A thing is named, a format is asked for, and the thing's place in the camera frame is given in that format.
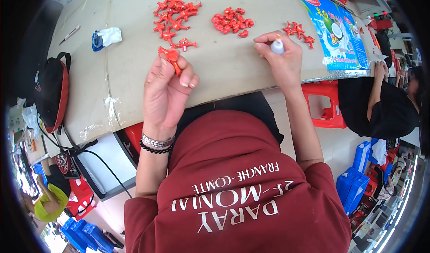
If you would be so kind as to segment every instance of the black bag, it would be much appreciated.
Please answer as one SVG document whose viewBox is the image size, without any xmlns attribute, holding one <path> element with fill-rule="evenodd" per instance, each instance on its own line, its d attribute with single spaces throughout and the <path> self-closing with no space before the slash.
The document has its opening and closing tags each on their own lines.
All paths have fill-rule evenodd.
<svg viewBox="0 0 430 253">
<path fill-rule="evenodd" d="M 66 65 L 60 60 L 66 57 Z M 46 60 L 39 70 L 34 91 L 34 103 L 48 133 L 62 125 L 69 95 L 70 53 Z"/>
</svg>

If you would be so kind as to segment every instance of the printed poster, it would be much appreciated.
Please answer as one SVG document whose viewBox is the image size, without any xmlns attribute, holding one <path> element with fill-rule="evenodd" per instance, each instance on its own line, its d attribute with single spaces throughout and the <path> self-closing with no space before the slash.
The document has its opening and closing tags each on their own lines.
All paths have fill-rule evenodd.
<svg viewBox="0 0 430 253">
<path fill-rule="evenodd" d="M 330 0 L 302 1 L 321 42 L 327 69 L 369 69 L 361 34 L 351 13 Z"/>
</svg>

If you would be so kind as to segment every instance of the red t-shirt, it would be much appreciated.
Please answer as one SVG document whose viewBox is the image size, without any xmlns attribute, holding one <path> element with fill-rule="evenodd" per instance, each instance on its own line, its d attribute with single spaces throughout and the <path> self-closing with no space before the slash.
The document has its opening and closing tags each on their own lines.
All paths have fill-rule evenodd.
<svg viewBox="0 0 430 253">
<path fill-rule="evenodd" d="M 127 253 L 345 253 L 351 241 L 330 167 L 303 172 L 263 122 L 239 111 L 192 122 L 157 201 L 132 198 L 124 214 Z"/>
</svg>

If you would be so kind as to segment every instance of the work table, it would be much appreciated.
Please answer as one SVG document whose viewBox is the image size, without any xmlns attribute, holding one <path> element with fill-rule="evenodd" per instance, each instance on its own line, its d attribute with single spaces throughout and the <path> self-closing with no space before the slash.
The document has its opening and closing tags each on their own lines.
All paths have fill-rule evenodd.
<svg viewBox="0 0 430 253">
<path fill-rule="evenodd" d="M 71 0 L 65 4 L 48 57 L 56 57 L 59 52 L 71 54 L 64 124 L 76 144 L 87 143 L 144 120 L 142 105 L 146 74 L 157 56 L 158 46 L 169 47 L 167 41 L 159 39 L 158 32 L 153 32 L 153 21 L 158 21 L 153 11 L 157 9 L 158 1 L 164 0 Z M 187 107 L 275 87 L 270 66 L 254 50 L 253 38 L 282 30 L 287 21 L 303 24 L 306 35 L 315 39 L 314 49 L 310 50 L 303 40 L 291 37 L 303 48 L 302 82 L 371 75 L 370 70 L 327 70 L 318 35 L 301 0 L 184 1 L 202 3 L 198 15 L 183 23 L 191 28 L 176 31 L 172 38 L 176 43 L 188 38 L 198 45 L 198 48 L 191 46 L 181 53 L 200 76 L 200 85 L 191 93 Z M 213 15 L 229 6 L 245 9 L 244 18 L 255 22 L 252 28 L 247 28 L 248 37 L 240 38 L 233 33 L 223 35 L 213 28 Z M 359 18 L 361 13 L 356 4 L 349 1 L 347 8 L 354 12 L 357 26 L 364 30 L 362 39 L 373 69 L 380 51 Z M 59 46 L 65 35 L 78 24 L 81 29 Z M 120 28 L 122 42 L 93 52 L 91 35 L 95 30 L 109 27 Z M 64 134 L 58 139 L 61 145 L 70 145 Z M 59 153 L 50 142 L 46 142 L 46 147 L 50 156 Z"/>
</svg>

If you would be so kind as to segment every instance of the silver watch band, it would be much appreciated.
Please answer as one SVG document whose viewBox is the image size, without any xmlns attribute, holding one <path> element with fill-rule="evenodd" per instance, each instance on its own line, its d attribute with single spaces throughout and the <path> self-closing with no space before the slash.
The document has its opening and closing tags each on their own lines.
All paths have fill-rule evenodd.
<svg viewBox="0 0 430 253">
<path fill-rule="evenodd" d="M 147 137 L 144 133 L 142 133 L 142 142 L 144 144 L 156 147 L 156 148 L 165 148 L 173 144 L 173 140 L 175 140 L 175 137 L 170 137 L 166 141 L 158 141 L 154 140 L 152 138 Z"/>
</svg>

